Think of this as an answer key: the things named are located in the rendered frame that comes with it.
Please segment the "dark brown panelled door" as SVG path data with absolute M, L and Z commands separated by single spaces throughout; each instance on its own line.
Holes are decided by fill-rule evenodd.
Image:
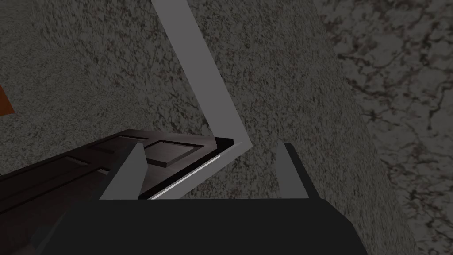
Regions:
M 89 199 L 120 151 L 141 143 L 147 173 L 139 199 L 149 199 L 233 146 L 230 138 L 127 129 L 0 176 L 0 255 L 26 247 L 76 202 Z

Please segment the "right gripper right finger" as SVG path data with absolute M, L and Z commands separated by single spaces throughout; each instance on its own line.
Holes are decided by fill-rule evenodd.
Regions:
M 280 196 L 283 199 L 320 198 L 316 187 L 291 143 L 278 140 L 275 168 L 280 187 Z

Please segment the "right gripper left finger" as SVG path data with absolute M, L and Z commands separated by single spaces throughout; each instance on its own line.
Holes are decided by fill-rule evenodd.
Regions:
M 130 144 L 114 156 L 109 173 L 92 199 L 137 200 L 148 169 L 143 144 Z

